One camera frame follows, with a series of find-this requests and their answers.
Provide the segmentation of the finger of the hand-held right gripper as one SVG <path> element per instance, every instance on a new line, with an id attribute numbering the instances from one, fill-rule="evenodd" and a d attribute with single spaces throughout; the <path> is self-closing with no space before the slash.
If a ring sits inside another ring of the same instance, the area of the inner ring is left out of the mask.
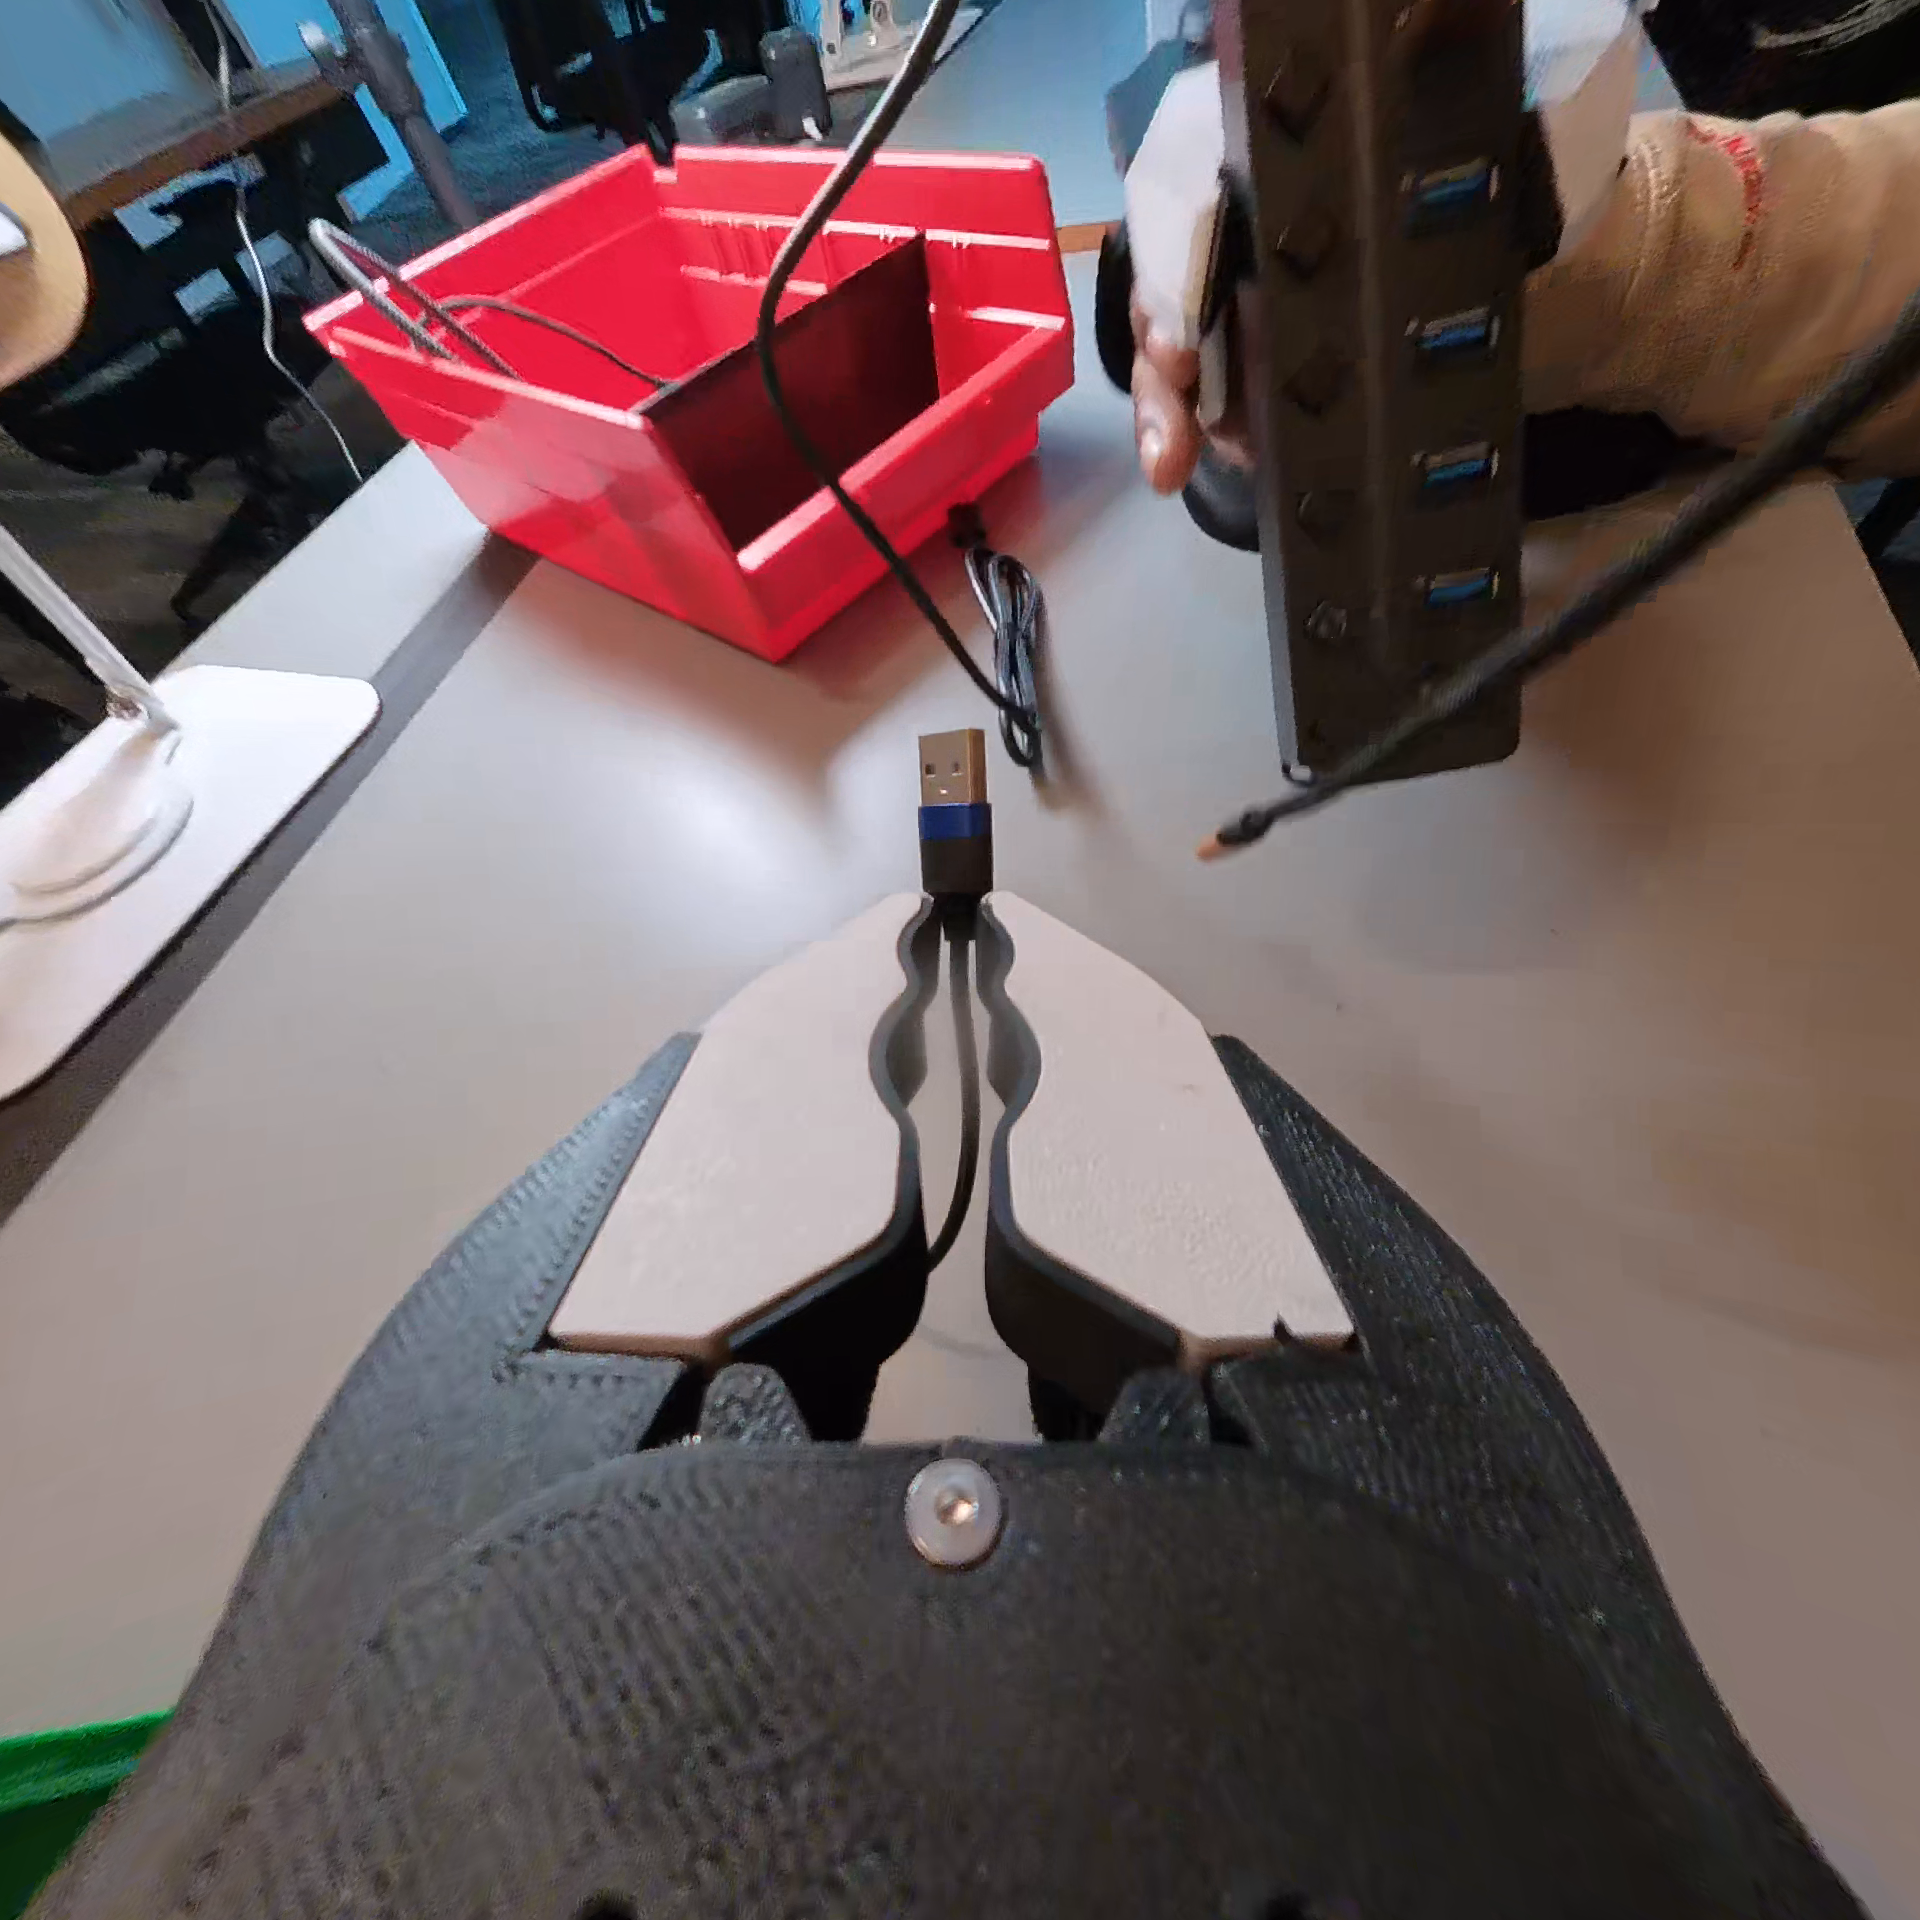
<path id="1" fill-rule="evenodd" d="M 1601 202 L 1624 159 L 1639 89 L 1642 5 L 1525 1 L 1525 104 L 1560 202 Z"/>
<path id="2" fill-rule="evenodd" d="M 1198 425 L 1225 425 L 1236 391 L 1232 314 L 1246 274 L 1246 217 L 1226 161 L 1215 61 L 1164 86 L 1121 177 L 1133 296 L 1148 331 L 1196 359 Z"/>

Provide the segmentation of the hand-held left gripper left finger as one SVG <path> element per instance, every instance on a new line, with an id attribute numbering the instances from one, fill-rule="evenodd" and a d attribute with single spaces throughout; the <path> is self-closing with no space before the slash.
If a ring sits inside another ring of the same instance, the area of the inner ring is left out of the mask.
<path id="1" fill-rule="evenodd" d="M 893 893 L 694 1034 L 564 1287 L 569 1352 L 716 1368 L 794 1347 L 876 1366 L 921 1317 L 928 901 Z"/>

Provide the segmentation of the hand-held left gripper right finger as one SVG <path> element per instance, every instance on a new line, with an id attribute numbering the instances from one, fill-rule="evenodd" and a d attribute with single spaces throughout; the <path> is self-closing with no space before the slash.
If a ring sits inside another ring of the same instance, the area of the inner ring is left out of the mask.
<path id="1" fill-rule="evenodd" d="M 1202 1021 L 1009 891 L 980 909 L 991 1320 L 1031 1368 L 1208 1368 L 1353 1314 Z"/>

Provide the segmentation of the black multiport usb hub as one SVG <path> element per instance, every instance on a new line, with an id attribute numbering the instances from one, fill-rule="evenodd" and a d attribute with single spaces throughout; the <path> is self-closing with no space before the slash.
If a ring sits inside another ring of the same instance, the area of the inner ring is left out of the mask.
<path id="1" fill-rule="evenodd" d="M 1521 9 L 1215 5 L 1287 776 L 1519 613 Z"/>

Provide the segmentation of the red plastic bin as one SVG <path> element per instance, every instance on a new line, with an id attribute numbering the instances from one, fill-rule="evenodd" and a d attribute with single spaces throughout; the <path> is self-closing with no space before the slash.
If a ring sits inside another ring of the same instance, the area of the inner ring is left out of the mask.
<path id="1" fill-rule="evenodd" d="M 626 150 L 374 283 L 487 352 L 426 352 L 362 294 L 316 341 L 417 442 L 466 510 L 543 559 L 778 662 L 885 575 L 828 488 L 743 550 L 640 409 L 752 345 L 761 293 L 836 150 Z M 1015 150 L 882 150 L 807 249 L 784 319 L 921 233 L 942 395 L 840 474 L 906 557 L 1039 442 L 1071 383 L 1071 313 L 1047 169 Z"/>

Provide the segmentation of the green plastic bin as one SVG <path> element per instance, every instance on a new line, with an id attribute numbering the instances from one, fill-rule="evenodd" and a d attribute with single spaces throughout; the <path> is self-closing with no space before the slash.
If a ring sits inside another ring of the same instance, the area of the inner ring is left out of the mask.
<path id="1" fill-rule="evenodd" d="M 170 1711 L 2 1739 L 2 1914 L 26 1911 Z"/>

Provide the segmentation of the person's right forearm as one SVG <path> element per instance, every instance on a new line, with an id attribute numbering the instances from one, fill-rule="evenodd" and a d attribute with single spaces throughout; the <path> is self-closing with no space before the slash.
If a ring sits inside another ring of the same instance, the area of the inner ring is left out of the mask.
<path id="1" fill-rule="evenodd" d="M 1631 119 L 1601 213 L 1525 283 L 1530 413 L 1749 449 L 1917 289 L 1917 101 Z"/>

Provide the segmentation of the person's right hand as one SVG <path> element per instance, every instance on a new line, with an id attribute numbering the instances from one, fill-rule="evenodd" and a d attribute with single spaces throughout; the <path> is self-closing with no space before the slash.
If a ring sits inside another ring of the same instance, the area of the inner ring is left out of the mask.
<path id="1" fill-rule="evenodd" d="M 1202 417 L 1206 357 L 1184 346 L 1158 327 L 1141 296 L 1128 305 L 1133 367 L 1130 405 L 1136 456 L 1142 479 L 1158 495 L 1177 495 L 1192 479 L 1202 455 L 1249 470 L 1256 464 L 1246 422 L 1236 349 L 1222 349 L 1217 407 Z"/>

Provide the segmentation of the white document stand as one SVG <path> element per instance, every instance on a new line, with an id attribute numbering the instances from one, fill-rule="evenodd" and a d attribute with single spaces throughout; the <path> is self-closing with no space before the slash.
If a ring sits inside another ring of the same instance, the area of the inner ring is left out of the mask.
<path id="1" fill-rule="evenodd" d="M 4 587 L 104 715 L 2 810 L 2 1097 L 44 1081 L 372 729 L 362 678 L 190 665 L 151 681 L 2 531 Z"/>
<path id="2" fill-rule="evenodd" d="M 830 91 L 887 82 L 913 49 L 928 21 L 936 21 L 935 58 L 977 17 L 974 5 L 946 1 L 821 1 L 816 40 Z"/>

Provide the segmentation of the black wrist rest pad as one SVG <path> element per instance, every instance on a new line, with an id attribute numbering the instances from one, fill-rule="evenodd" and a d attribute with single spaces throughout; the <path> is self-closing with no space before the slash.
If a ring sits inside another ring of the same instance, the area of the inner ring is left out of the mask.
<path id="1" fill-rule="evenodd" d="M 1109 378 L 1130 395 L 1133 338 L 1130 254 L 1124 227 L 1101 233 L 1095 265 L 1095 346 Z M 1717 447 L 1682 438 L 1656 416 L 1614 416 L 1567 409 L 1529 416 L 1521 434 L 1521 510 L 1529 520 L 1614 504 L 1652 488 Z M 1213 541 L 1256 550 L 1256 474 L 1202 455 L 1177 493 L 1192 522 Z"/>

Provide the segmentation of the black bin divider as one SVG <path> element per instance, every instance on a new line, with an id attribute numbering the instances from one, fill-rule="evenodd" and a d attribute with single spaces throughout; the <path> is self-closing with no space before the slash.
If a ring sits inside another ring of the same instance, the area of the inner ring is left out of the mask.
<path id="1" fill-rule="evenodd" d="M 822 488 L 793 426 L 840 477 L 942 395 L 925 234 L 887 247 L 778 319 L 773 357 L 781 402 L 745 342 L 640 409 L 734 550 Z"/>

